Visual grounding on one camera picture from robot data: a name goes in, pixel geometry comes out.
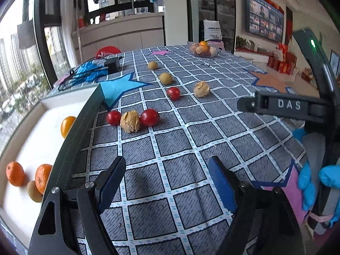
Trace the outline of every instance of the tv screen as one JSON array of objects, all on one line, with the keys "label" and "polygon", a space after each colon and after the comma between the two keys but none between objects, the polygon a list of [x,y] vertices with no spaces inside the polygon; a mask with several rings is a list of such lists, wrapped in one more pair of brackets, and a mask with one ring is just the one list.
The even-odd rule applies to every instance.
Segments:
[{"label": "tv screen", "polygon": [[245,0],[245,30],[272,41],[282,43],[284,15],[264,0]]}]

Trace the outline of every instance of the faucet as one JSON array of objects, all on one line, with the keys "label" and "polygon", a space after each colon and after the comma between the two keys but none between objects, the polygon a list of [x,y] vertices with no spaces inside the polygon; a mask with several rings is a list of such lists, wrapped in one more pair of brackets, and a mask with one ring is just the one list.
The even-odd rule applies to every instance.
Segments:
[{"label": "faucet", "polygon": [[135,0],[132,0],[132,11],[133,11],[133,14],[135,14]]}]

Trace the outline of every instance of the orange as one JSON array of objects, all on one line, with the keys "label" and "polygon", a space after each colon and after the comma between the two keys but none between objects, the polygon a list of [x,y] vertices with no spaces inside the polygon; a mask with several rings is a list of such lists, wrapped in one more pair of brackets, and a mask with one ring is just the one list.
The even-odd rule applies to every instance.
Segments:
[{"label": "orange", "polygon": [[73,125],[75,119],[76,119],[75,117],[69,116],[62,121],[62,125],[60,126],[60,132],[62,133],[62,137],[64,139],[66,138],[68,132],[70,131],[71,126]]},{"label": "orange", "polygon": [[25,182],[25,172],[23,167],[16,161],[12,161],[6,167],[8,182],[15,187],[20,187]]},{"label": "orange", "polygon": [[208,43],[206,41],[201,41],[198,45],[199,46],[208,46]]},{"label": "orange", "polygon": [[45,192],[48,177],[50,176],[51,170],[52,165],[42,164],[37,168],[35,172],[35,185],[37,186],[37,189],[41,194],[44,194]]},{"label": "orange", "polygon": [[201,46],[201,51],[204,55],[207,55],[210,52],[210,47],[209,46]]}]

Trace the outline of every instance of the pink star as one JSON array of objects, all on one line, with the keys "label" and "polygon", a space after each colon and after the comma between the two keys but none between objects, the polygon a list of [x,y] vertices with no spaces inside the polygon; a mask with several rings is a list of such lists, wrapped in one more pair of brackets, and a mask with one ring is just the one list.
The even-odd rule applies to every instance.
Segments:
[{"label": "pink star", "polygon": [[164,56],[166,54],[169,54],[171,53],[171,51],[157,51],[157,52],[152,52],[151,55],[161,55],[161,56]]}]

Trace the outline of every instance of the orange star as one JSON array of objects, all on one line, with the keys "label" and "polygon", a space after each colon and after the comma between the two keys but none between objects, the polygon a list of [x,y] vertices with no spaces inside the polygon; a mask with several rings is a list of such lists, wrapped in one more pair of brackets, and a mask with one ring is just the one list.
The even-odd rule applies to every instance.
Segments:
[{"label": "orange star", "polygon": [[252,83],[255,86],[261,87],[272,87],[279,91],[280,93],[287,93],[287,87],[289,87],[284,82],[278,80],[277,78],[271,76],[268,73],[259,73],[254,71],[248,71],[253,76],[257,77],[257,79]]}]

